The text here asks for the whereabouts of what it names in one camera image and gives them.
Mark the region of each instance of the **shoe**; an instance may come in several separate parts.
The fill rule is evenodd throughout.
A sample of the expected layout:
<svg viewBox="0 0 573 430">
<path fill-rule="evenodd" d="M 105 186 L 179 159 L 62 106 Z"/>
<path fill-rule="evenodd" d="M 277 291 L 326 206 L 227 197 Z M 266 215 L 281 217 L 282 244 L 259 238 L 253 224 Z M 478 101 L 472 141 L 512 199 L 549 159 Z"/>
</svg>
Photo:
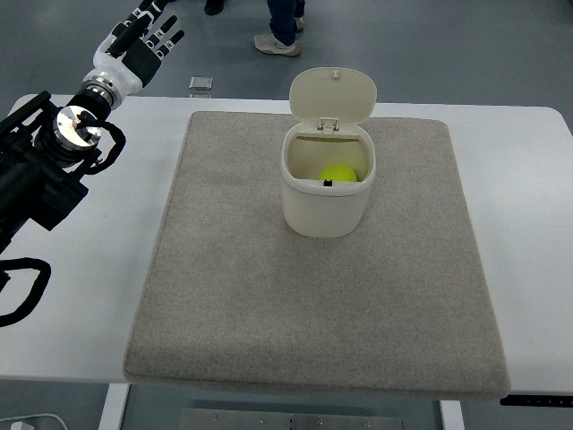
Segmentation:
<svg viewBox="0 0 573 430">
<path fill-rule="evenodd" d="M 277 40 L 272 33 L 255 36 L 254 47 L 263 54 L 269 54 L 271 56 L 300 56 L 301 52 L 303 52 L 303 44 L 301 42 L 296 41 L 288 47 Z"/>
<path fill-rule="evenodd" d="M 207 0 L 205 2 L 204 11 L 206 15 L 212 16 L 223 12 L 224 7 L 225 0 Z"/>
<path fill-rule="evenodd" d="M 300 33 L 301 31 L 304 31 L 304 19 L 301 16 L 300 18 L 295 18 L 295 22 L 296 22 L 296 32 Z"/>
</svg>

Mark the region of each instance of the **black robot arm segment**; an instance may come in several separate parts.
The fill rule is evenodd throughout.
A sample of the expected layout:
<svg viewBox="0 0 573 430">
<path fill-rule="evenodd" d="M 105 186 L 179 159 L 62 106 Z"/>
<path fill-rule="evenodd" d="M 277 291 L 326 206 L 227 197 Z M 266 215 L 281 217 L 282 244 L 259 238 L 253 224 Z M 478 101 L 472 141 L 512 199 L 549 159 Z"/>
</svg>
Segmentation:
<svg viewBox="0 0 573 430">
<path fill-rule="evenodd" d="M 167 3 L 144 0 L 115 26 L 96 50 L 94 69 L 67 106 L 55 106 L 44 91 L 0 122 L 0 254 L 29 219 L 52 230 L 87 195 L 81 179 L 103 171 L 119 157 L 125 136 L 107 117 L 150 82 L 184 35 L 179 30 L 162 44 L 175 25 L 172 16 L 145 39 Z M 102 130 L 115 142 L 103 161 L 98 159 Z M 0 327 L 30 314 L 50 277 L 49 265 L 40 260 L 0 261 L 0 292 L 10 279 L 6 271 L 20 269 L 36 269 L 38 278 L 15 312 L 0 315 Z"/>
</svg>

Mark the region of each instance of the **yellow ball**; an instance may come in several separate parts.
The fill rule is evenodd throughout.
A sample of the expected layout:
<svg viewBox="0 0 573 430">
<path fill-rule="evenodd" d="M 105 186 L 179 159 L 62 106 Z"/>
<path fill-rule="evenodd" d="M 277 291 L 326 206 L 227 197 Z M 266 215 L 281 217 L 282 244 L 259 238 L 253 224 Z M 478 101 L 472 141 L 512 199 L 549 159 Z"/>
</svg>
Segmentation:
<svg viewBox="0 0 573 430">
<path fill-rule="evenodd" d="M 354 170 L 346 164 L 331 164 L 319 173 L 321 181 L 347 181 L 357 182 Z"/>
</svg>

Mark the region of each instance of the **bin hinge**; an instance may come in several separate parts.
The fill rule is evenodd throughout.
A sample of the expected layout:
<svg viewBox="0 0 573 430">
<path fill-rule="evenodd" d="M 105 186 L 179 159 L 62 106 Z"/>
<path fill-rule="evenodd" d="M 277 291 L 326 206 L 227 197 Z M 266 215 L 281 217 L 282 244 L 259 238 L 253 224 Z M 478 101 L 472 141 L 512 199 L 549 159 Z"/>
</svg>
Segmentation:
<svg viewBox="0 0 573 430">
<path fill-rule="evenodd" d="M 324 134 L 333 134 L 338 131 L 338 120 L 336 118 L 321 118 L 319 130 Z"/>
</svg>

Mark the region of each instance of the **white trash bin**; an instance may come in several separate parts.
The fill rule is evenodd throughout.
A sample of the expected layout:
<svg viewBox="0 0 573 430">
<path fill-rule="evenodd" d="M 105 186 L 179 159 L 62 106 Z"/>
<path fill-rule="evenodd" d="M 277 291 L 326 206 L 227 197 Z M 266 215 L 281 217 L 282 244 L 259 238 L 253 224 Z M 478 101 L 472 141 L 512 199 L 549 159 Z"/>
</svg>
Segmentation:
<svg viewBox="0 0 573 430">
<path fill-rule="evenodd" d="M 374 145 L 357 124 L 376 104 L 376 85 L 356 70 L 320 67 L 293 81 L 290 108 L 301 121 L 280 157 L 283 214 L 306 237 L 341 237 L 358 226 L 376 176 Z M 327 166 L 344 164 L 356 182 L 323 181 Z"/>
</svg>

